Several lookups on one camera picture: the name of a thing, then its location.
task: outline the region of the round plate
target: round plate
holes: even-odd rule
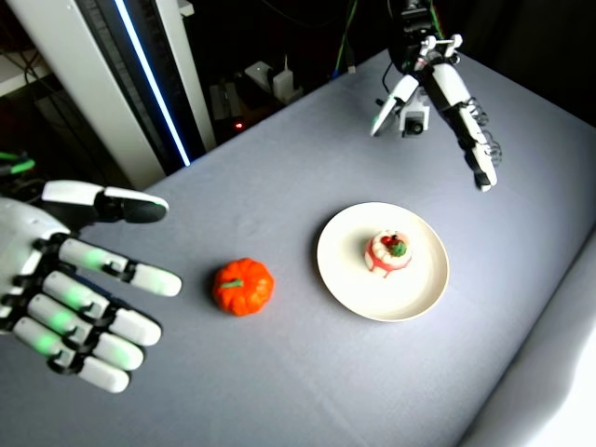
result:
[[[364,263],[366,242],[382,230],[410,237],[412,260],[388,278]],[[363,317],[404,321],[427,312],[449,280],[447,252],[437,233],[413,212],[388,203],[347,208],[325,226],[317,248],[318,270],[333,296]]]

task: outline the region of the gray table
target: gray table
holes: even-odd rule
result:
[[[112,287],[165,327],[123,395],[50,373],[0,340],[2,445],[455,444],[595,221],[596,130],[464,59],[504,148],[500,183],[484,195],[436,113],[423,138],[368,136],[387,61],[373,58],[157,185],[171,205],[164,222],[87,231],[179,273],[183,292]],[[360,318],[318,276],[322,226],[366,201],[418,213],[447,248],[448,290],[423,318]],[[210,279],[247,255],[270,266],[276,294],[262,313],[233,318],[212,303]]]

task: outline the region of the white light strip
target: white light strip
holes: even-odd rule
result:
[[[164,98],[161,96],[161,91],[159,91],[159,87],[157,86],[156,78],[153,76],[153,71],[149,66],[149,62],[145,57],[145,53],[142,50],[141,41],[139,41],[139,36],[134,29],[134,25],[132,24],[132,20],[130,20],[129,12],[127,11],[127,7],[124,4],[124,0],[115,0],[115,5],[118,8],[118,12],[120,13],[120,17],[124,22],[124,26],[127,29],[127,33],[129,33],[130,42],[134,46],[134,50],[137,53],[137,57],[141,62],[142,70],[145,72],[145,76],[149,81],[149,85],[151,86],[151,90],[153,94],[156,96],[157,104],[159,104],[159,109],[161,109],[161,113],[166,118],[166,123],[168,124],[169,131],[171,136],[174,138],[174,142],[176,143],[176,147],[178,147],[178,152],[180,152],[180,156],[183,158],[183,162],[185,166],[190,166],[190,161],[188,160],[188,155],[184,150],[183,142],[181,142],[180,137],[178,136],[178,131],[174,126],[173,121],[171,120],[171,116],[169,115],[168,107],[164,102]]]

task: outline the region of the robotic hand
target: robotic hand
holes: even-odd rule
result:
[[[459,62],[456,49],[462,45],[461,35],[442,39],[431,0],[389,0],[388,7],[396,30],[389,54],[404,77],[389,93],[371,135],[377,134],[392,114],[400,119],[402,136],[421,134],[428,129],[426,99],[430,98],[464,150],[476,186],[488,191],[496,185],[494,168],[501,160],[501,148],[483,129],[488,116],[454,68]]]
[[[158,295],[174,296],[182,281],[160,268],[92,246],[64,224],[150,223],[168,212],[165,200],[82,182],[48,182],[40,208],[0,197],[0,330],[75,374],[118,393],[141,366],[140,346],[157,343],[153,319],[75,274],[101,271]]]

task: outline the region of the toy pumpkin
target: toy pumpkin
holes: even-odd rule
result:
[[[244,258],[217,273],[213,293],[222,310],[241,317],[261,310],[271,299],[274,284],[263,264]]]

